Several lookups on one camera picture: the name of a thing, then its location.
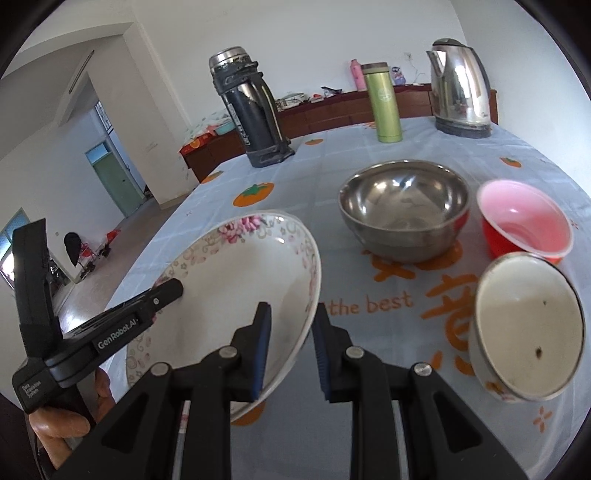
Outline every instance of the black thermos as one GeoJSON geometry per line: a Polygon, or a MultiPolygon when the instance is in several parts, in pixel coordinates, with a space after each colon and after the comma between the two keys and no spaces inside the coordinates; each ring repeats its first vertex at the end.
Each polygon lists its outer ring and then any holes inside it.
{"type": "Polygon", "coordinates": [[[232,47],[209,59],[213,84],[234,120],[248,160],[261,168],[294,154],[281,133],[273,94],[242,47],[232,47]]]}

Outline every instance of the wooden dresser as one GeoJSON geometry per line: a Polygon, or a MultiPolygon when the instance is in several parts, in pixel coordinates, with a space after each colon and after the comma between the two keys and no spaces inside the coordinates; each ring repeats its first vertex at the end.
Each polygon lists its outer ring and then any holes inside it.
{"type": "MultiPolygon", "coordinates": [[[[394,90],[400,118],[433,115],[431,85],[396,86],[394,90]]],[[[496,124],[499,122],[496,90],[491,91],[491,120],[496,124]]],[[[282,132],[289,138],[372,121],[374,115],[367,92],[342,93],[321,102],[304,103],[279,113],[282,132]]],[[[233,130],[185,155],[184,159],[201,182],[220,163],[244,152],[240,137],[233,130]]]]}

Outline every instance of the electrical cord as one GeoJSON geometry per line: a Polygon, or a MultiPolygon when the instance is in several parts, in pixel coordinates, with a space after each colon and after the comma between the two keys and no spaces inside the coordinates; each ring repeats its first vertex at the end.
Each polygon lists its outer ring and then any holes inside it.
{"type": "Polygon", "coordinates": [[[412,61],[411,59],[407,59],[407,62],[408,62],[408,63],[410,64],[410,66],[411,66],[411,67],[414,69],[414,74],[415,74],[415,75],[414,75],[414,80],[413,80],[411,83],[417,83],[417,80],[418,80],[418,78],[419,78],[421,75],[425,75],[425,77],[427,76],[425,73],[423,73],[423,72],[419,72],[419,71],[418,71],[418,68],[416,68],[416,67],[413,65],[413,61],[412,61]]]}

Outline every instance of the finger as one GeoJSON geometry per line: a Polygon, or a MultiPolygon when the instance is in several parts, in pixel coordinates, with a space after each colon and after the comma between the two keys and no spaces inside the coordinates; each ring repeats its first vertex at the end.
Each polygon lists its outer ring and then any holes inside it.
{"type": "Polygon", "coordinates": [[[90,430],[90,424],[83,416],[51,407],[30,414],[29,422],[56,469],[72,454],[64,438],[80,437],[90,430]]]}
{"type": "Polygon", "coordinates": [[[90,431],[90,423],[82,415],[59,408],[39,408],[29,415],[29,422],[38,436],[48,438],[83,437],[90,431]]]}
{"type": "Polygon", "coordinates": [[[100,422],[105,415],[107,415],[110,410],[115,406],[115,400],[113,397],[109,398],[102,398],[99,397],[98,400],[98,409],[96,410],[96,422],[100,422]]]}
{"type": "Polygon", "coordinates": [[[102,368],[97,368],[95,372],[95,388],[99,394],[97,401],[98,409],[96,412],[97,422],[101,421],[109,413],[109,410],[115,406],[110,385],[111,380],[109,379],[109,375],[102,368]]]}
{"type": "Polygon", "coordinates": [[[68,447],[68,444],[64,439],[53,439],[49,437],[39,437],[39,440],[45,451],[51,464],[57,470],[72,454],[72,449],[68,447]]]}
{"type": "Polygon", "coordinates": [[[95,371],[95,389],[99,397],[111,397],[111,379],[102,368],[97,368],[95,371]]]}

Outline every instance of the tablecloth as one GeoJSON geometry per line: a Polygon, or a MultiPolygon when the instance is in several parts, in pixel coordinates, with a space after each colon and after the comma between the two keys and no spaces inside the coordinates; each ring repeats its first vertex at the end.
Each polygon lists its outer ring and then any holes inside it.
{"type": "MultiPolygon", "coordinates": [[[[562,395],[543,403],[504,404],[473,375],[466,342],[470,319],[450,317],[472,300],[478,278],[490,263],[475,197],[480,184],[495,178],[533,185],[563,208],[575,239],[560,269],[578,290],[588,316],[591,201],[554,163],[498,126],[482,140],[441,133],[433,118],[406,119],[402,127],[404,139],[396,144],[378,142],[372,125],[356,125],[305,137],[296,155],[276,166],[252,168],[244,155],[223,163],[156,234],[109,307],[149,288],[179,253],[220,221],[254,210],[284,210],[298,216],[318,243],[323,269],[320,300],[332,323],[346,328],[354,344],[385,362],[405,367],[431,362],[528,476],[541,480],[566,451],[591,405],[589,340],[582,364],[562,395]],[[454,248],[436,262],[383,261],[364,251],[341,220],[336,201],[340,185],[359,169],[401,159],[448,166],[471,189],[470,219],[454,248]],[[234,206],[242,192],[250,189],[253,194],[263,184],[273,186],[268,196],[261,194],[252,206],[234,206]]],[[[125,352],[106,366],[118,399],[127,389],[125,352]]],[[[233,477],[348,478],[350,428],[350,406],[324,401],[308,338],[261,418],[248,427],[232,428],[233,477]]],[[[404,463],[402,470],[406,475],[404,463]]]]}

